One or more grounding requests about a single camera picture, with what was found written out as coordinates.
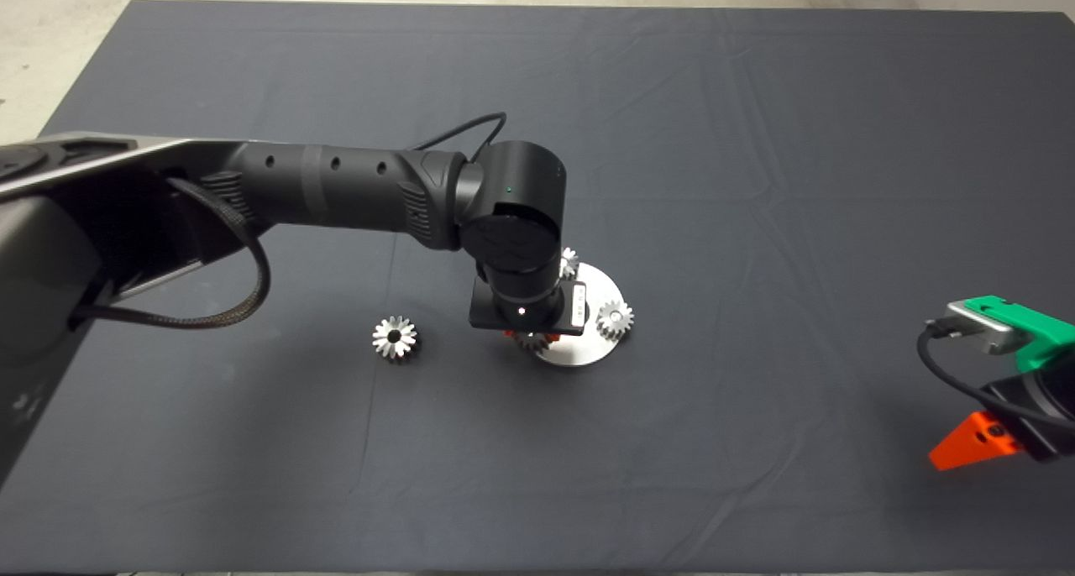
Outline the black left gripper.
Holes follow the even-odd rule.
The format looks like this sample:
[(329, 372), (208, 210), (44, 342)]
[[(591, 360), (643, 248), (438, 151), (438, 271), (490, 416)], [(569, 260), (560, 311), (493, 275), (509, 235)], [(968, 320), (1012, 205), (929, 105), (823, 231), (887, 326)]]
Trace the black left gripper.
[(474, 278), (469, 301), (472, 327), (504, 331), (511, 340), (516, 333), (545, 334), (546, 343), (556, 343), (563, 335), (583, 335), (586, 321), (587, 285), (583, 280), (558, 280), (550, 292), (521, 301), (496, 293), (486, 280)]

